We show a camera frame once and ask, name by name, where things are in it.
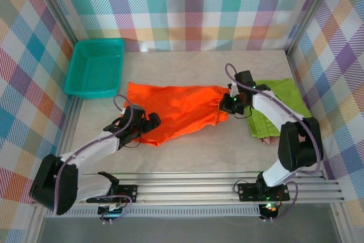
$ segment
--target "plaid fabric backdrop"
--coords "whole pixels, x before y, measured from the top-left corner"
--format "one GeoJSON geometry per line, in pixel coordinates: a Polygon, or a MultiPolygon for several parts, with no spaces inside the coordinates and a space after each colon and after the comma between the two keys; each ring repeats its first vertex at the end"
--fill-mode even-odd
{"type": "Polygon", "coordinates": [[[320,120],[326,169],[341,182],[353,223],[363,227],[364,0],[324,0],[291,63],[320,120]]]}
{"type": "Polygon", "coordinates": [[[0,7],[0,242],[19,242],[35,174],[63,132],[72,48],[43,0],[0,7]]]}
{"type": "Polygon", "coordinates": [[[283,49],[310,0],[59,0],[76,36],[126,51],[283,49]]]}

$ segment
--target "wrinkled fabric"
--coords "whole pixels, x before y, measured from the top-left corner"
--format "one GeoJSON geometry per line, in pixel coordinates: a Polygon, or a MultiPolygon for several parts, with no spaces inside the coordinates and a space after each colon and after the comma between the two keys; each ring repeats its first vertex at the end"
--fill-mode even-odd
{"type": "Polygon", "coordinates": [[[127,97],[132,104],[144,108],[147,115],[159,115],[161,125],[141,138],[142,143],[159,146],[206,125],[226,121],[228,114],[218,110],[226,92],[228,88],[217,86],[155,87],[129,83],[127,97]]]}

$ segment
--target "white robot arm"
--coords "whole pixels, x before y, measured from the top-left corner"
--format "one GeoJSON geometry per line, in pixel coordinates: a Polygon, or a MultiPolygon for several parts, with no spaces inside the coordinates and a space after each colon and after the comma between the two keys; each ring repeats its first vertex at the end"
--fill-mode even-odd
{"type": "Polygon", "coordinates": [[[40,164],[29,195],[48,209],[53,210],[56,207],[56,214],[62,215],[77,201],[122,194],[118,192],[118,180],[110,174],[99,172],[97,175],[83,176],[82,173],[102,158],[118,151],[133,139],[141,137],[142,134],[154,130],[161,124],[156,113],[149,114],[148,118],[145,110],[140,106],[128,106],[123,116],[105,127],[97,139],[91,141],[93,144],[91,145],[90,142],[85,145],[81,153],[76,153],[80,151],[77,149],[62,157],[46,156],[40,164]],[[131,115],[130,107],[133,107],[133,115],[131,115]],[[62,166],[64,168],[58,178],[60,182],[58,204],[55,206],[56,179],[62,166]]]}
{"type": "Polygon", "coordinates": [[[266,85],[256,85],[250,71],[236,73],[234,78],[234,81],[229,84],[230,93],[225,93],[219,109],[229,114],[243,115],[246,107],[253,107],[264,114],[280,131],[278,160],[268,170],[258,175],[255,186],[258,191],[257,200],[252,201],[265,200],[270,198],[270,193],[276,195],[279,186],[295,176],[299,170],[317,163],[318,156],[312,138],[303,128],[302,123],[312,133],[322,160],[319,123],[315,118],[305,118],[294,112],[266,85]]]}

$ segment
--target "plastic basket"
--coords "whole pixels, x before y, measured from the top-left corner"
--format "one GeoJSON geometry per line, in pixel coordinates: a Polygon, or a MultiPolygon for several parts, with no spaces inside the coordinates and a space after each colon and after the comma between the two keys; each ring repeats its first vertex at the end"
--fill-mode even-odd
{"type": "Polygon", "coordinates": [[[122,39],[77,42],[64,92],[83,99],[113,97],[120,87],[123,57],[122,39]]]}

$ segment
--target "purple cable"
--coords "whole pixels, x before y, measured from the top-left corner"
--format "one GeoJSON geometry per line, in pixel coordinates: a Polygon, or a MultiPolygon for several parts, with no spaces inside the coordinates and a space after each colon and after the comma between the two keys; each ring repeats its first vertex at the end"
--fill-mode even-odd
{"type": "Polygon", "coordinates": [[[282,104],[279,100],[277,100],[276,98],[270,96],[269,94],[265,93],[265,92],[262,92],[260,90],[257,90],[257,89],[254,89],[254,88],[251,88],[247,85],[243,85],[241,83],[239,83],[237,80],[235,80],[229,73],[228,71],[228,67],[232,67],[232,69],[234,70],[235,74],[237,72],[237,70],[235,69],[235,67],[230,64],[230,63],[227,63],[225,65],[225,72],[227,74],[227,76],[232,80],[234,81],[237,85],[241,86],[242,88],[245,88],[247,90],[250,90],[250,91],[253,91],[253,92],[257,92],[265,97],[267,97],[268,99],[272,100],[273,102],[275,102],[277,105],[279,105],[285,112],[287,112],[291,117],[293,117],[303,128],[304,130],[307,132],[309,138],[311,139],[312,141],[312,144],[313,144],[313,148],[315,149],[315,153],[316,153],[316,159],[317,159],[317,165],[316,165],[316,168],[314,171],[301,171],[302,173],[305,173],[305,174],[314,174],[316,173],[319,169],[320,169],[320,164],[321,164],[321,155],[320,155],[320,150],[319,150],[319,146],[317,145],[317,142],[312,134],[312,132],[310,131],[310,129],[308,128],[308,126],[302,121],[300,120],[299,117],[297,117],[296,115],[294,115],[288,108],[286,108],[286,106],[284,104],[282,104]]]}
{"type": "Polygon", "coordinates": [[[128,120],[128,122],[126,123],[126,125],[122,128],[122,129],[120,129],[120,130],[118,130],[118,131],[116,131],[114,134],[111,134],[111,135],[108,135],[108,136],[106,136],[106,137],[103,137],[103,138],[101,138],[101,139],[95,139],[95,140],[93,140],[93,141],[91,141],[91,142],[89,142],[89,143],[87,143],[86,145],[84,145],[83,147],[81,147],[80,149],[78,149],[76,152],[74,152],[71,156],[69,156],[69,158],[62,164],[62,166],[61,166],[61,168],[59,169],[59,171],[58,171],[58,173],[57,173],[57,178],[56,178],[56,185],[55,185],[55,205],[53,206],[53,214],[54,215],[56,215],[57,214],[57,210],[58,210],[58,198],[59,198],[59,184],[60,184],[60,178],[61,178],[61,174],[62,174],[62,172],[63,172],[63,169],[66,167],[66,165],[67,165],[67,163],[69,163],[73,158],[75,158],[76,156],[78,156],[82,151],[84,151],[85,149],[87,149],[87,148],[89,148],[89,147],[91,147],[91,146],[93,146],[95,143],[98,143],[98,142],[102,142],[102,141],[104,141],[104,140],[106,140],[106,139],[109,139],[109,138],[112,138],[112,137],[115,137],[117,134],[119,134],[119,133],[121,133],[121,132],[123,132],[128,126],[129,126],[129,124],[131,123],[131,120],[132,120],[132,118],[133,118],[133,114],[134,114],[134,111],[133,111],[133,107],[132,107],[132,103],[130,102],[130,100],[127,98],[127,97],[125,97],[124,95],[121,95],[121,94],[116,94],[115,96],[114,96],[114,98],[113,98],[113,102],[114,102],[114,105],[115,105],[115,107],[118,109],[118,110],[120,110],[120,111],[122,111],[122,109],[117,105],[117,103],[116,103],[116,98],[117,97],[122,97],[122,98],[124,98],[126,101],[127,101],[127,103],[130,105],[130,118],[129,118],[129,120],[128,120]]]}
{"type": "Polygon", "coordinates": [[[292,210],[293,206],[295,205],[295,203],[297,201],[297,197],[298,197],[298,185],[297,185],[297,183],[295,183],[293,181],[287,182],[286,184],[289,184],[289,183],[293,183],[295,185],[295,187],[296,187],[295,197],[293,198],[293,201],[292,201],[291,205],[289,205],[288,209],[285,210],[281,215],[277,216],[275,218],[275,220],[279,220],[282,217],[284,217],[286,214],[288,214],[292,210]]]}

